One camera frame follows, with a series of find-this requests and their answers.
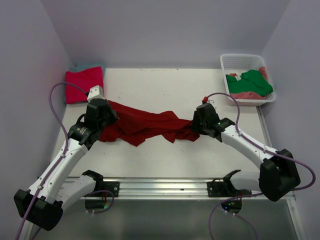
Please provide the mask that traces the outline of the dark red t shirt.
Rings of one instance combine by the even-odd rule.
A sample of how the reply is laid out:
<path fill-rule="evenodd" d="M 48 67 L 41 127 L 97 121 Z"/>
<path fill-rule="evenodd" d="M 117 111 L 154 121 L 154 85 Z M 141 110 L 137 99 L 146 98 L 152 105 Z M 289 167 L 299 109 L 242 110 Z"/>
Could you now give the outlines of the dark red t shirt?
<path fill-rule="evenodd" d="M 115 124 L 105 127 L 99 141 L 115 142 L 121 139 L 135 147 L 141 145 L 146 139 L 163 136 L 170 143 L 176 140 L 194 142 L 200 135 L 191 131 L 192 121 L 178 118 L 169 110 L 161 113 L 152 113 L 114 101 L 109 102 L 117 113 Z"/>

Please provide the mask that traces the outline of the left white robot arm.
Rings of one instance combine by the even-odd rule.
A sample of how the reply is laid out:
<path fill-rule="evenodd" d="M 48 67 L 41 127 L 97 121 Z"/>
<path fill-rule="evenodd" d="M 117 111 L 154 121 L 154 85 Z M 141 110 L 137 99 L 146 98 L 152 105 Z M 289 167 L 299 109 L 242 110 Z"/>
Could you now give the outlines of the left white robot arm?
<path fill-rule="evenodd" d="M 71 186 L 62 188 L 70 172 L 99 140 L 105 127 L 118 120 L 106 99 L 89 101 L 68 134 L 60 152 L 43 174 L 27 190 L 19 189 L 13 199 L 21 218 L 50 231 L 62 218 L 64 210 L 86 195 L 99 196 L 106 192 L 103 176 L 85 171 Z"/>

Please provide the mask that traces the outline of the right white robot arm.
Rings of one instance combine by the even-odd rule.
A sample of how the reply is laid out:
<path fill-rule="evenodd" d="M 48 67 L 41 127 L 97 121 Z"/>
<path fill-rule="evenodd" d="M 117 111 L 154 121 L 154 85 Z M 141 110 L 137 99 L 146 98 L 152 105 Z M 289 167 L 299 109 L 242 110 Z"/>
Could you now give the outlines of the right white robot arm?
<path fill-rule="evenodd" d="M 290 151 L 276 150 L 250 137 L 238 129 L 232 120 L 219 118 L 210 103 L 196 108 L 191 130 L 232 147 L 258 169 L 257 172 L 236 169 L 222 178 L 212 180 L 209 187 L 215 191 L 224 192 L 230 197 L 255 191 L 276 202 L 301 183 Z"/>

